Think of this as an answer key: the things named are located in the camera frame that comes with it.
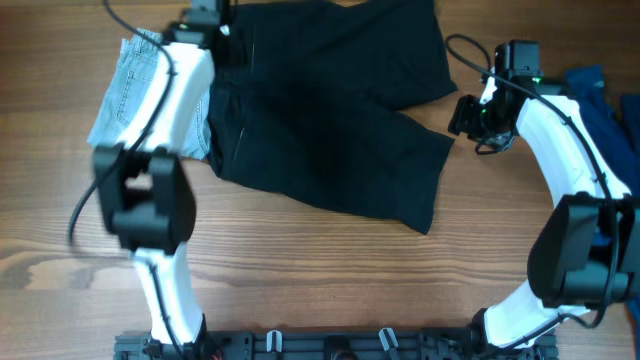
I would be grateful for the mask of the black shorts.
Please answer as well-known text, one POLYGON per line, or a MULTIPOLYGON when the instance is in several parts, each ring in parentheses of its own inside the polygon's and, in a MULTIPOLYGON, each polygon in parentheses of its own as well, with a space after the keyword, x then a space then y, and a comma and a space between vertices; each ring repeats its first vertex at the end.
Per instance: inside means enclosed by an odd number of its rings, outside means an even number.
POLYGON ((244 4, 211 88, 221 179, 427 233, 453 141, 407 115, 453 93, 431 0, 244 4))

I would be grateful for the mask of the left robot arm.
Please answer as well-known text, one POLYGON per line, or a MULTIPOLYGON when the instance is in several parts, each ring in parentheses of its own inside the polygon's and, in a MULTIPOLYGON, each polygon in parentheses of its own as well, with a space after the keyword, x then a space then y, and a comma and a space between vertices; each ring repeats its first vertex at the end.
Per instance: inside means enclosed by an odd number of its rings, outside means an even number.
POLYGON ((135 264, 152 315, 147 353, 153 359, 214 355, 187 262, 196 202, 179 150, 213 83, 213 54, 229 10, 227 1, 195 1, 151 43, 157 65, 135 117, 114 144, 93 153, 105 228, 135 264))

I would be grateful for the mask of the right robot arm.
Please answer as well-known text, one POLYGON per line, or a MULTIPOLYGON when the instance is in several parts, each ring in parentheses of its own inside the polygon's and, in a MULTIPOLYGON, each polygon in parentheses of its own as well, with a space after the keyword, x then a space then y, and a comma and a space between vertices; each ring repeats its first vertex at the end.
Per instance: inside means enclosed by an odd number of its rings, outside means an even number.
POLYGON ((484 55, 481 96, 459 99, 448 130, 466 134, 479 155, 522 138, 542 171, 554 210, 527 260, 527 279, 480 310, 465 343, 468 358, 498 359, 532 348, 567 320, 600 325, 608 307, 639 293, 639 200, 607 164, 561 80, 540 69, 534 41, 511 40, 484 55))

